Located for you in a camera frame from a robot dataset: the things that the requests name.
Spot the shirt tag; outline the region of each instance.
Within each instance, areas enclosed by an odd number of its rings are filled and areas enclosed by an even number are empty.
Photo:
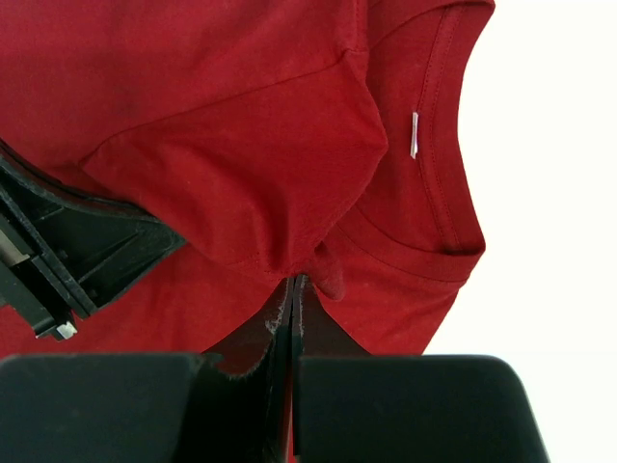
[[[410,152],[413,159],[416,159],[417,155],[417,120],[418,114],[414,112],[412,114],[412,148]]]

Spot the red t-shirt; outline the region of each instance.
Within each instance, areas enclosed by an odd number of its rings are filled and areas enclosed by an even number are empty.
[[[189,244],[71,340],[34,340],[0,310],[0,355],[203,351],[299,272],[369,351],[421,352],[484,247],[456,122],[492,8],[1,7],[0,137],[66,183],[143,206]]]

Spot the white surface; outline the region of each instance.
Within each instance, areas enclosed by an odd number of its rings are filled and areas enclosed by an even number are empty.
[[[487,253],[428,353],[525,384],[553,463],[617,462],[617,1],[500,1],[460,144]]]

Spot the silver metal piece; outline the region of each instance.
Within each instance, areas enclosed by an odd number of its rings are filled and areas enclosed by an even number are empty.
[[[412,114],[412,147],[411,153],[413,159],[416,159],[417,155],[417,120],[419,119],[419,115],[416,112]]]
[[[8,267],[13,267],[29,258],[30,256],[27,254],[21,254],[21,251],[19,251],[4,232],[0,230],[0,259]]]
[[[56,331],[65,340],[68,340],[69,338],[72,338],[73,335],[77,334],[77,328],[75,328],[75,325],[73,325],[70,321],[60,325],[58,328],[56,328]]]

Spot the red shirt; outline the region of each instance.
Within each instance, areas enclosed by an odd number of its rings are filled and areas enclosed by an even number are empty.
[[[203,351],[300,272],[371,352],[421,352],[484,248],[456,122],[493,5],[370,3],[0,7],[0,136],[189,242],[71,340],[0,310],[0,355]]]

